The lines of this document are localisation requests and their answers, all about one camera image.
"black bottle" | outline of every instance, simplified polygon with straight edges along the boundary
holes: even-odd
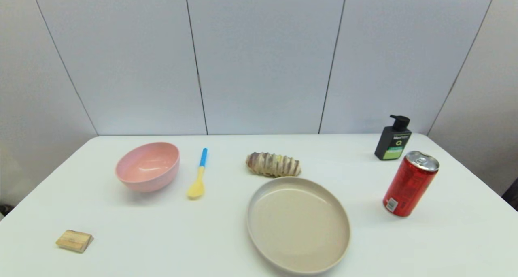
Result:
[[[382,161],[399,159],[410,135],[412,135],[412,132],[407,129],[410,123],[409,118],[394,115],[390,115],[390,117],[394,118],[396,122],[394,122],[394,125],[383,129],[378,147],[374,152],[378,159]]]

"pink bowl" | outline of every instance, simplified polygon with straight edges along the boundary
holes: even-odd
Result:
[[[130,189],[151,192],[171,183],[179,167],[178,148],[167,142],[155,142],[127,153],[117,163],[115,174]]]

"wooden block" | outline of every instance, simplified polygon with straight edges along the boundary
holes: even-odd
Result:
[[[56,244],[62,249],[83,253],[93,240],[94,237],[91,234],[67,230],[56,241]]]

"barcode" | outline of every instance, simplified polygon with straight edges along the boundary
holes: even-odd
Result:
[[[386,207],[390,212],[394,212],[394,210],[396,210],[397,205],[398,205],[398,202],[396,200],[394,200],[394,198],[391,197],[390,200],[388,201]]]

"black object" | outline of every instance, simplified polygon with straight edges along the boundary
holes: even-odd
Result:
[[[518,211],[518,179],[507,189],[502,198]]]
[[[407,145],[410,135],[412,135],[412,132],[407,129],[410,123],[408,117],[395,115],[390,115],[390,117],[396,121],[394,125],[387,126],[383,129],[380,141],[374,152],[378,159],[382,161],[399,159]]]
[[[3,216],[7,216],[11,210],[13,210],[15,207],[12,205],[4,205],[0,204],[0,213],[2,213]]]

